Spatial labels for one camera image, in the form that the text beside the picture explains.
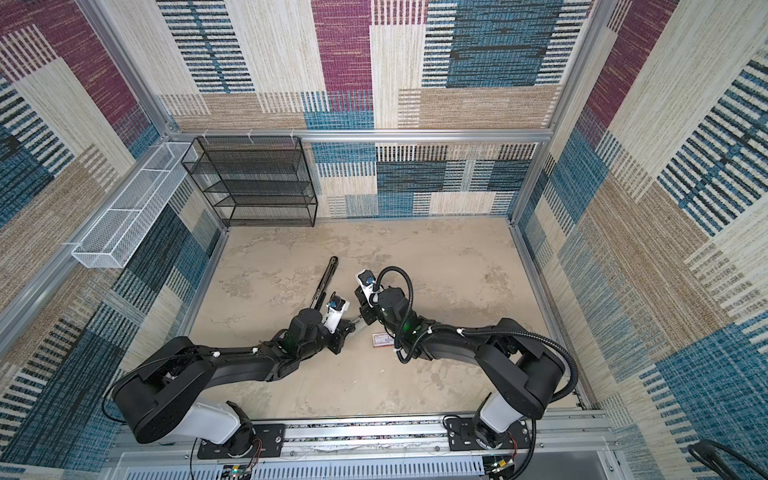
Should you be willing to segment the red white staple box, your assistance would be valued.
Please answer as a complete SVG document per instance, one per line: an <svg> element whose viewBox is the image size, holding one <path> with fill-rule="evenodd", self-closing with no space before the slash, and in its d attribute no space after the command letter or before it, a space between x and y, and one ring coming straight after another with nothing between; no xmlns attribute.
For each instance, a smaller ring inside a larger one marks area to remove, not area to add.
<svg viewBox="0 0 768 480"><path fill-rule="evenodd" d="M374 348L392 347L394 343L394 338L385 332L378 332L372 335L372 346Z"/></svg>

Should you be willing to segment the black stapler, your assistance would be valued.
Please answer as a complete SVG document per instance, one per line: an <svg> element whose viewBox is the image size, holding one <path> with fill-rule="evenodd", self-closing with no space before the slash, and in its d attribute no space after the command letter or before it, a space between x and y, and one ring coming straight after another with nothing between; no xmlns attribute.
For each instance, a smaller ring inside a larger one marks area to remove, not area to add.
<svg viewBox="0 0 768 480"><path fill-rule="evenodd" d="M326 269L321 277L321 280L315 290L313 298L311 300L311 307L315 310L320 310L323 305L323 301L327 295L327 288L331 283L331 280L337 270L339 259L337 256L331 256Z"/></svg>

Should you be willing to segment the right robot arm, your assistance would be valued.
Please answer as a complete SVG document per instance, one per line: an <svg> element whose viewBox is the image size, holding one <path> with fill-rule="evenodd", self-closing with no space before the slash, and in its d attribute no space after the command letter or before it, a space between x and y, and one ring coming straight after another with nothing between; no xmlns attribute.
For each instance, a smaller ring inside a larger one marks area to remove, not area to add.
<svg viewBox="0 0 768 480"><path fill-rule="evenodd" d="M410 300L399 287L375 293L359 286L355 296L363 320L382 324L392 335L403 364L447 359L483 371L494 391L476 411L472 428L485 449L500 447L512 424L541 419L551 402L568 396L578 384L578 367L567 349L511 318L493 326L457 327L410 310Z"/></svg>

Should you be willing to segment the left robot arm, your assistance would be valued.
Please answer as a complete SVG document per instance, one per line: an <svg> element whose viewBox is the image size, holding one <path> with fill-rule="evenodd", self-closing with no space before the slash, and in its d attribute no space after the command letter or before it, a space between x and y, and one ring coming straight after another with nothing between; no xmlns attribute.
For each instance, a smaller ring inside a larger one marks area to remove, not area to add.
<svg viewBox="0 0 768 480"><path fill-rule="evenodd" d="M232 458L247 456L257 445L250 418L238 404L205 400L203 392L281 380L323 350L339 353L355 329L356 323L340 313L305 308L288 328L255 346L214 348L175 337L120 378L111 397L140 444L185 436L205 440Z"/></svg>

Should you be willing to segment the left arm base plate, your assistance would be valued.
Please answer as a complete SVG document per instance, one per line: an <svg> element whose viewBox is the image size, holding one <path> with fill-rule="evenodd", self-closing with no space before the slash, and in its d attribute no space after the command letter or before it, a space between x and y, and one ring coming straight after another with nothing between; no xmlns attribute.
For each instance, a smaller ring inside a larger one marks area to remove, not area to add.
<svg viewBox="0 0 768 480"><path fill-rule="evenodd" d="M254 424L239 429L224 444L203 440L196 452L198 460L234 460L277 458L281 455L286 425L282 423Z"/></svg>

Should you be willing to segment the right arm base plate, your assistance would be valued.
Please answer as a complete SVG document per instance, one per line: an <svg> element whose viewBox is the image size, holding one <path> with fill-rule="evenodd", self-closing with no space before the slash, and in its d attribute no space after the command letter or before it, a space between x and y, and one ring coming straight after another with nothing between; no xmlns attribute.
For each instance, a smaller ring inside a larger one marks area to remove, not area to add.
<svg viewBox="0 0 768 480"><path fill-rule="evenodd" d="M526 450L531 444L531 429L522 421L513 422L505 433L495 432L473 418L445 415L441 423L447 432L451 451Z"/></svg>

